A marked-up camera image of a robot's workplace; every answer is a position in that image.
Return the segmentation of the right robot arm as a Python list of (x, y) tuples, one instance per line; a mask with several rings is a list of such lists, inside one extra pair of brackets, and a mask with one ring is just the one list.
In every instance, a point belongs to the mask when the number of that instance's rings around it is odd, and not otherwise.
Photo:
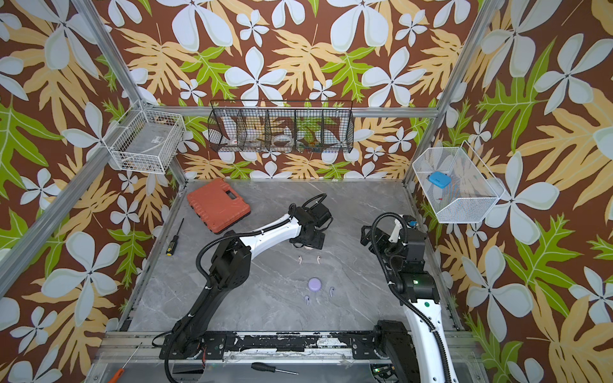
[(379, 322), (378, 349), (391, 360), (400, 382), (457, 382), (442, 325), (441, 297), (434, 277), (425, 270), (426, 235), (416, 224), (411, 215), (384, 212), (362, 227), (360, 242), (378, 260), (410, 327)]

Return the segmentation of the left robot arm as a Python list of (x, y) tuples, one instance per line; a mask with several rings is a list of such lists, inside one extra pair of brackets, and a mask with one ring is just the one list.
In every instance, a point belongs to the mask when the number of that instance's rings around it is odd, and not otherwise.
[(288, 213), (254, 231), (230, 233), (205, 245), (196, 256), (196, 269), (206, 284), (188, 314), (177, 321), (161, 346), (163, 360), (195, 357), (209, 322), (226, 296), (249, 277), (252, 260), (283, 242), (295, 247), (323, 248), (325, 231), (333, 222), (323, 204), (327, 195), (319, 194)]

